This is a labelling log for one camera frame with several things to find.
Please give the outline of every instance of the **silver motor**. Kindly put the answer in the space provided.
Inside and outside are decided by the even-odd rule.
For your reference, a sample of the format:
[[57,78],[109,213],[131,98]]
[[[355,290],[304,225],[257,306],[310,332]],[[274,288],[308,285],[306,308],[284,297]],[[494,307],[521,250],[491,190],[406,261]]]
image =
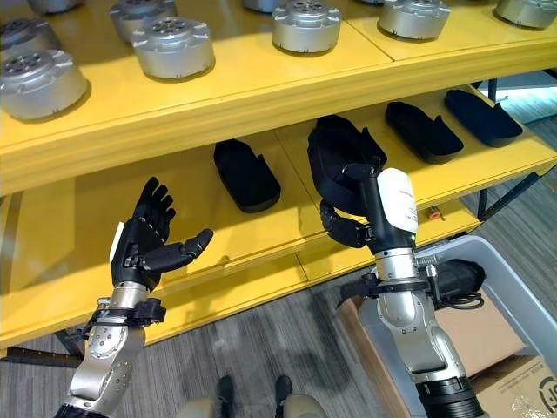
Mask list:
[[62,13],[68,11],[83,3],[84,0],[27,0],[29,6],[36,12],[46,13]]
[[118,0],[109,10],[116,32],[124,42],[131,42],[133,32],[151,20],[177,14],[174,0]]
[[58,50],[60,40],[43,19],[20,18],[0,27],[0,51],[4,57],[35,50]]
[[143,71],[156,78],[182,78],[215,64],[207,24],[165,17],[133,34],[132,45]]
[[64,51],[31,51],[2,62],[2,107],[14,118],[50,116],[76,103],[87,81]]
[[379,27],[399,37],[433,39],[450,13],[440,0],[385,0]]
[[528,28],[544,29],[557,16],[554,0],[500,0],[495,14],[509,22]]
[[340,10],[320,0],[293,0],[272,13],[272,42],[293,52],[328,51],[337,43]]
[[272,13],[283,2],[283,0],[244,0],[244,7],[261,13]]

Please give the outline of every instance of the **person's foot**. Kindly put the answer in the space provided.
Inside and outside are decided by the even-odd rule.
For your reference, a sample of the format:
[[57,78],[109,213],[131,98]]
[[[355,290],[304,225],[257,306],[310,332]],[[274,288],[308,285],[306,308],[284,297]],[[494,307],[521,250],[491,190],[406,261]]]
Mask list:
[[218,379],[217,398],[222,418],[231,418],[234,407],[234,381],[229,374]]
[[277,402],[276,418],[283,418],[283,405],[289,394],[292,394],[292,381],[290,377],[282,374],[275,382],[275,401]]

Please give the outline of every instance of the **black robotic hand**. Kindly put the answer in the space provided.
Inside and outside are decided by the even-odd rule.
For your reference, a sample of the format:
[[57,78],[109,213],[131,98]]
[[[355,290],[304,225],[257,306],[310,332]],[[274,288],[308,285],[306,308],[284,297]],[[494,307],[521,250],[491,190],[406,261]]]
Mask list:
[[117,247],[111,258],[112,284],[125,281],[139,283],[152,291],[161,273],[190,264],[207,247],[213,231],[204,229],[186,242],[165,245],[170,223],[176,215],[171,208],[168,188],[151,177],[145,185],[133,216],[121,230]]

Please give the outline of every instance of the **robotic arm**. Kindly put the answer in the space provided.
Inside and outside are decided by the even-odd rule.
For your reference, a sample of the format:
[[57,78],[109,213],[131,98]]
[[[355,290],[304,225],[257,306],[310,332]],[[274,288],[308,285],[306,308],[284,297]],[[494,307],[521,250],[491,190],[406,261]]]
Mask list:
[[120,223],[110,261],[114,291],[98,301],[97,311],[83,331],[89,342],[70,391],[55,418],[105,418],[129,386],[132,363],[145,343],[145,327],[164,321],[160,300],[148,298],[161,273],[194,261],[211,241],[205,229],[186,242],[166,245],[171,209],[168,189],[151,178],[132,217]]
[[[343,174],[358,182],[369,224],[343,219],[323,201],[323,225],[341,244],[367,245],[375,257],[379,280],[371,294],[379,299],[379,317],[393,334],[427,416],[488,418],[453,343],[435,320],[428,292],[437,275],[434,259],[414,256],[418,218],[409,177],[364,164],[349,164]],[[420,278],[419,267],[426,268],[429,282]]]

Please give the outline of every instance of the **yellow shelf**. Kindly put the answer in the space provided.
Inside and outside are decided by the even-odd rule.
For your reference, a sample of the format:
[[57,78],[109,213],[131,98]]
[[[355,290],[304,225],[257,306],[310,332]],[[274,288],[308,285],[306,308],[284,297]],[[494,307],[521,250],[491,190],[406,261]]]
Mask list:
[[446,0],[451,9],[446,25],[434,41],[403,40],[381,31],[377,25],[382,6],[371,6],[353,0],[329,0],[343,10],[344,19],[367,37],[394,61],[412,58],[431,59],[432,55],[461,55],[463,71],[473,69],[473,57],[480,49],[511,49],[519,43],[537,43],[557,38],[557,24],[545,30],[529,30],[506,23],[493,15],[498,0]]
[[[443,92],[437,91],[407,101],[421,105],[431,116],[442,113],[465,142],[463,153],[444,165],[426,165],[406,149],[383,121],[384,104],[344,115],[360,128],[370,125],[389,164],[410,173],[420,208],[523,172],[542,172],[555,164],[557,154],[529,131],[506,147],[485,147],[445,114],[442,97]],[[255,277],[251,275],[255,273],[241,271],[293,253],[299,254],[311,282],[369,264],[368,253],[339,248],[322,230],[319,196],[312,185],[305,151],[313,124],[242,138],[256,153],[265,155],[282,186],[279,202],[262,213],[242,213],[234,205],[212,162],[211,145],[10,195],[0,206],[0,349],[81,323],[88,319],[99,296],[111,294],[108,250],[112,235],[118,221],[129,218],[151,175],[166,183],[175,199],[178,216],[172,222],[171,241],[186,239],[204,227],[215,230],[203,256],[186,269],[166,274],[154,293],[155,297],[170,298],[179,312],[189,312],[188,327],[301,288],[287,278],[276,284],[279,287],[264,280],[264,285],[244,287],[241,283],[252,280],[237,282],[231,279],[233,273]],[[445,222],[422,220],[421,245],[478,224],[458,202],[441,208]],[[310,251],[313,247],[319,250]],[[323,253],[331,256],[329,260],[319,261]],[[227,290],[213,294],[221,288]],[[199,307],[206,306],[205,302],[184,307],[176,302],[212,298],[217,305],[211,309]]]
[[[462,231],[471,231],[480,222],[457,201],[440,207],[445,221],[419,216],[417,242],[430,244]],[[346,249],[323,237],[318,246],[297,254],[235,273],[163,298],[168,308],[163,324],[147,328],[151,344],[226,316],[255,307],[289,293],[313,286],[342,273],[373,263],[367,248]]]
[[307,278],[291,254],[231,276],[163,298],[164,323],[147,328],[147,344],[220,320],[307,286]]
[[[480,222],[458,200],[439,205],[445,220],[431,220],[419,212],[418,246],[426,246],[463,231],[470,232]],[[373,264],[367,247],[348,248],[331,239],[297,253],[300,264],[310,282],[329,280],[352,270]]]
[[131,216],[151,175],[168,185],[178,212],[170,242],[205,227],[215,231],[202,257],[164,275],[155,297],[208,280],[222,283],[227,274],[293,253],[322,235],[315,205],[273,132],[242,139],[265,156],[282,186],[279,202],[263,213],[235,206],[210,145],[61,180],[3,202],[0,347],[87,320],[97,298],[111,294],[115,228]]
[[[475,89],[467,86],[460,88],[474,92],[489,103]],[[386,167],[396,167],[410,175],[419,209],[456,199],[522,174],[543,173],[557,164],[557,152],[526,127],[522,135],[510,145],[502,148],[483,145],[445,107],[445,93],[445,90],[432,91],[401,99],[418,106],[430,118],[441,115],[464,144],[459,155],[442,165],[429,165],[412,153],[385,120],[387,103],[339,114],[351,120],[360,130],[368,126],[373,138],[387,155]],[[275,132],[305,188],[318,205],[321,197],[313,186],[307,159],[307,137],[314,127],[315,120],[310,120],[279,128]]]
[[[378,8],[338,1],[346,21],[336,48],[294,57],[271,45],[271,18],[238,0],[178,0],[182,14],[210,25],[217,64],[184,83],[159,83],[144,76],[131,47],[117,39],[107,16],[112,3],[90,1],[48,17],[91,82],[91,95],[49,121],[1,115],[0,195],[330,112],[557,65],[557,25],[515,28],[488,14],[492,3],[455,3],[440,39],[420,44],[376,33]],[[26,5],[0,5],[0,11],[3,19],[32,16]]]

